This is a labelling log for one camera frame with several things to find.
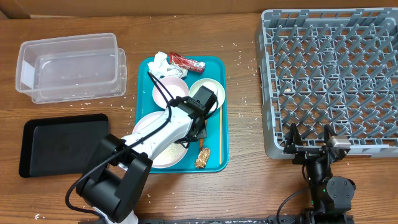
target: red wrapper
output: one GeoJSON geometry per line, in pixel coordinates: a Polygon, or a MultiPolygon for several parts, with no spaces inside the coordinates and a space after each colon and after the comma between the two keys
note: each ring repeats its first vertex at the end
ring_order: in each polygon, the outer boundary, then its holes
{"type": "Polygon", "coordinates": [[[196,60],[192,59],[187,59],[179,54],[176,54],[174,52],[170,53],[169,56],[169,64],[171,65],[176,65],[181,68],[186,68],[189,71],[194,71],[198,73],[203,73],[205,69],[205,63],[204,62],[198,62],[196,60]]]}

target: white bowl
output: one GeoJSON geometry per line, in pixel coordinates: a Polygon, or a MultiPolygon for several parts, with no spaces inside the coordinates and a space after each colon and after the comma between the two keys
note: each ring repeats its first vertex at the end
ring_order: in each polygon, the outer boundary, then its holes
{"type": "Polygon", "coordinates": [[[224,87],[221,85],[221,83],[219,83],[218,81],[211,79],[211,78],[202,78],[201,80],[196,81],[191,86],[191,89],[189,89],[189,96],[193,97],[202,85],[204,85],[205,87],[212,90],[213,87],[209,83],[214,84],[215,87],[217,88],[215,95],[217,96],[218,107],[216,108],[216,104],[214,104],[213,107],[210,109],[210,112],[212,112],[215,109],[220,108],[225,101],[225,90],[224,90],[224,87]]]}
{"type": "MultiPolygon", "coordinates": [[[[184,97],[188,96],[189,90],[187,84],[181,78],[177,77],[165,77],[159,80],[164,87],[170,92],[170,94],[175,98],[176,96],[184,97]]],[[[170,95],[163,89],[163,87],[158,84],[160,90],[164,93],[167,101],[171,100],[170,95]]],[[[157,106],[166,109],[167,103],[164,101],[162,94],[158,91],[156,86],[152,90],[152,97],[157,104],[157,106]]]]}

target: wooden chopstick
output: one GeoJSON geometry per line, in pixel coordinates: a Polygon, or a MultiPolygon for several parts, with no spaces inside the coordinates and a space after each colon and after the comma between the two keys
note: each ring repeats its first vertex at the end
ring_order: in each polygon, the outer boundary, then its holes
{"type": "Polygon", "coordinates": [[[223,107],[220,107],[220,165],[223,162],[223,107]]]}

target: teal tray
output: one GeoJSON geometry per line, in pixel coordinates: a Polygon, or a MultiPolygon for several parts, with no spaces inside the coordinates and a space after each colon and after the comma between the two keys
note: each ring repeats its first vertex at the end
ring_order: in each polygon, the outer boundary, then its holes
{"type": "MultiPolygon", "coordinates": [[[[188,76],[184,81],[190,88],[193,83],[202,78],[212,78],[222,84],[226,90],[225,67],[224,63],[216,57],[212,56],[197,56],[188,57],[197,61],[205,62],[206,68],[202,74],[196,72],[188,72],[188,76]]],[[[154,58],[145,59],[139,66],[138,83],[137,83],[137,109],[136,109],[136,123],[145,115],[155,112],[163,111],[157,106],[152,98],[152,89],[154,84],[148,77],[148,63],[153,62],[154,58]]],[[[152,168],[151,174],[164,173],[194,173],[194,172],[219,172],[223,170],[229,160],[228,150],[228,115],[227,115],[227,97],[225,98],[223,107],[223,138],[222,138],[222,163],[220,165],[220,110],[217,110],[207,122],[207,138],[204,146],[211,150],[209,161],[206,168],[196,169],[195,160],[199,154],[198,142],[191,142],[188,152],[185,157],[172,167],[164,169],[152,168]]]]}

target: tissue paper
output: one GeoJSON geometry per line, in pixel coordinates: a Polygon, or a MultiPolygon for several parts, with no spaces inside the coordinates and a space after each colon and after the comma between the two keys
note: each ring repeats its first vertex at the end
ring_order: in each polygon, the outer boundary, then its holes
{"type": "Polygon", "coordinates": [[[158,52],[155,55],[154,61],[148,63],[148,67],[149,71],[158,79],[164,77],[185,78],[188,73],[188,70],[185,68],[180,68],[176,65],[170,65],[167,62],[167,54],[163,52],[158,52]]]}

